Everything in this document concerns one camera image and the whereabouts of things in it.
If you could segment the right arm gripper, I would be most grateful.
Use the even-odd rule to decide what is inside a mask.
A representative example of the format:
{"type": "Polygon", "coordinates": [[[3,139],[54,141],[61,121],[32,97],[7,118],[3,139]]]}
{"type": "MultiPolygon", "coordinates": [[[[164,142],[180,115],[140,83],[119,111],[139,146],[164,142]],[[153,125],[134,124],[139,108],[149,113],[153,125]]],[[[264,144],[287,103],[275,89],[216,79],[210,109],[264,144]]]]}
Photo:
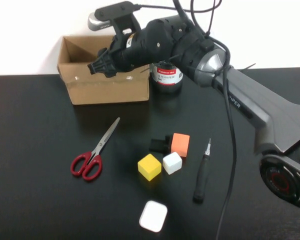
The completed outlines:
{"type": "Polygon", "coordinates": [[[88,64],[91,75],[102,73],[112,78],[118,72],[130,72],[151,63],[169,59],[173,54],[177,26],[171,20],[155,19],[134,34],[131,46],[109,55],[107,48],[98,51],[97,59],[88,64]]]}

